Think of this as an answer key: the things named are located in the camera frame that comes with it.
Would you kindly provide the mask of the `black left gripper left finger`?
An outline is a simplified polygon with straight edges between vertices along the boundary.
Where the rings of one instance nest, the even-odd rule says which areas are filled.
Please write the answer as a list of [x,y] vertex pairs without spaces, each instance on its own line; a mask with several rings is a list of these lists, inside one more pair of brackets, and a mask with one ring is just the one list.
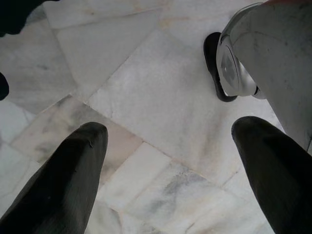
[[108,130],[88,122],[34,173],[0,219],[2,234],[82,234],[98,191]]

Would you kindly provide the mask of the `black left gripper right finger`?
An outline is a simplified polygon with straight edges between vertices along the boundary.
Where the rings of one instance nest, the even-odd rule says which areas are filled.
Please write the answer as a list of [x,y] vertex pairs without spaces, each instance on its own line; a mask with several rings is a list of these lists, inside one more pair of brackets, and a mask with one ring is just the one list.
[[253,116],[232,125],[253,194],[276,234],[312,232],[312,157],[269,122]]

